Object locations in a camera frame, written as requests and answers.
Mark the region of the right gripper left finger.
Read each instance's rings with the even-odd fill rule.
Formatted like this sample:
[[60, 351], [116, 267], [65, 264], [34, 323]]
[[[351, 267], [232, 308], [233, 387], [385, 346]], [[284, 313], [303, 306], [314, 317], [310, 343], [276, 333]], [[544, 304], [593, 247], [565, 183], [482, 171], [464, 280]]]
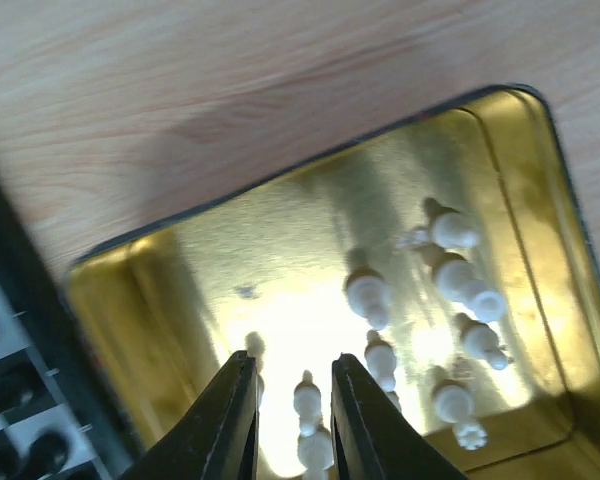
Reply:
[[256, 360], [233, 353], [184, 417], [123, 479], [254, 479], [258, 459]]

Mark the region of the black magnetic chess board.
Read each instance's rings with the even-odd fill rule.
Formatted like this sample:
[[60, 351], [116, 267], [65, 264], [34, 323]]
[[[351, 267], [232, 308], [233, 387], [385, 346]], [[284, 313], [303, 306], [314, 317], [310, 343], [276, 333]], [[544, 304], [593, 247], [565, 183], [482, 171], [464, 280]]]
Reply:
[[139, 454], [0, 186], [0, 479], [117, 479]]

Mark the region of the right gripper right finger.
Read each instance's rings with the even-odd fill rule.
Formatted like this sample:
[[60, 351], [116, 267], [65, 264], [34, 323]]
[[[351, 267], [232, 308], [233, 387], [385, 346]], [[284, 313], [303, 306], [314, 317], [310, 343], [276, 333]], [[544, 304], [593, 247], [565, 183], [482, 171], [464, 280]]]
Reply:
[[348, 353], [332, 362], [331, 432], [340, 479], [465, 477], [411, 427], [366, 368]]

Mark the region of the gold metal tin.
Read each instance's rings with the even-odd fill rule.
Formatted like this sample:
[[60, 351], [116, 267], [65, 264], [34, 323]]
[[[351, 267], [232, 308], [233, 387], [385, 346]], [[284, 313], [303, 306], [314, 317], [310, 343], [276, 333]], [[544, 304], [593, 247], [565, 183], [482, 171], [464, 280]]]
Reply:
[[78, 260], [66, 298], [139, 447], [237, 351], [255, 479], [340, 479], [354, 355], [463, 479], [600, 479], [600, 274], [553, 113], [473, 91]]

